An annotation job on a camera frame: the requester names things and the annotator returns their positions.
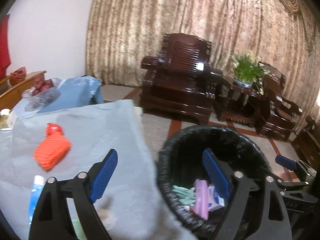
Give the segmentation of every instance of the bolt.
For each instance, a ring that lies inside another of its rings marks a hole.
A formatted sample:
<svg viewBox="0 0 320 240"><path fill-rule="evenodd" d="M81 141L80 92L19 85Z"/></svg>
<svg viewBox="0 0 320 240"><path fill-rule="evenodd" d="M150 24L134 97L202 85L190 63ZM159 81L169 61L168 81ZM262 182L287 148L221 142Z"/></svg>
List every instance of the bolt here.
<svg viewBox="0 0 320 240"><path fill-rule="evenodd" d="M273 177L271 177L271 176L266 177L266 179L267 179L267 181L269 181L269 182L273 182Z"/></svg>
<svg viewBox="0 0 320 240"><path fill-rule="evenodd" d="M78 174L78 178L79 179L84 179L85 177L87 176L87 173L86 172L80 172L79 174Z"/></svg>
<svg viewBox="0 0 320 240"><path fill-rule="evenodd" d="M55 179L54 177L50 177L50 178L48 179L48 183L54 183L55 180L56 180L56 179Z"/></svg>
<svg viewBox="0 0 320 240"><path fill-rule="evenodd" d="M236 172L235 172L235 176L236 176L237 178L242 178L243 174L242 174L242 172L240 172L240 171L236 171Z"/></svg>

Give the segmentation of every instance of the potted plant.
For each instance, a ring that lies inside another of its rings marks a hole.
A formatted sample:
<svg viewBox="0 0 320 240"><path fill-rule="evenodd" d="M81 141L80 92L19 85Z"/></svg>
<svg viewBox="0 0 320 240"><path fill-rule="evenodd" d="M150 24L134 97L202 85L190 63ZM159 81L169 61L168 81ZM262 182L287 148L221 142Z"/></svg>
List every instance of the potted plant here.
<svg viewBox="0 0 320 240"><path fill-rule="evenodd" d="M246 50L241 54L232 53L231 61L235 72L234 82L244 88L251 88L255 83L259 93L263 94L261 80L269 71L260 63L260 58L251 50Z"/></svg>

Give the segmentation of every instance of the black trash bag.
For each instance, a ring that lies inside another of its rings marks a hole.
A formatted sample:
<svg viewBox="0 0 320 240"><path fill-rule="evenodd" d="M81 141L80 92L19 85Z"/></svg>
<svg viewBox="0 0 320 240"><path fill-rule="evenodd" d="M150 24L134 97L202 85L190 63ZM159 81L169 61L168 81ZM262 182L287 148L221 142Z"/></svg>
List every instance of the black trash bag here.
<svg viewBox="0 0 320 240"><path fill-rule="evenodd" d="M157 184L166 203L182 225L199 238L208 239L215 231L224 208L209 212L209 219L186 211L172 192L172 185L192 188L196 179L210 182L202 165L202 153L211 148L216 157L227 162L234 171L241 171L248 178L261 179L257 168L271 171L270 164L260 148L248 137L221 126L195 125L178 131L159 152ZM242 232L245 234L246 223Z"/></svg>

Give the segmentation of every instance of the blue bottle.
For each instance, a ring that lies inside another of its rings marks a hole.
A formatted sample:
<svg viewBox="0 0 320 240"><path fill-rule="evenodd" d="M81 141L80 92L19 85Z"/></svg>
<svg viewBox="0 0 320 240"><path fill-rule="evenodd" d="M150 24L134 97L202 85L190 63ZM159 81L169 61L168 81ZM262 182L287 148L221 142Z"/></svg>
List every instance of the blue bottle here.
<svg viewBox="0 0 320 240"><path fill-rule="evenodd" d="M29 225L31 225L33 213L35 212L38 199L41 195L42 189L45 184L45 179L42 176L36 175L31 190L31 198L29 205Z"/></svg>

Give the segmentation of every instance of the white wall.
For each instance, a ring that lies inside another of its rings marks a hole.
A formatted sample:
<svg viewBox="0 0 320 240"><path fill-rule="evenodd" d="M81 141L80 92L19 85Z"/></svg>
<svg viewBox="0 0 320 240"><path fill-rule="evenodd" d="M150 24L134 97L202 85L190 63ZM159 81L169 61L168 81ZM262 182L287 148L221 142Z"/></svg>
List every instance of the white wall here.
<svg viewBox="0 0 320 240"><path fill-rule="evenodd" d="M84 75L92 0L16 0L9 14L10 73L46 70L47 78Z"/></svg>

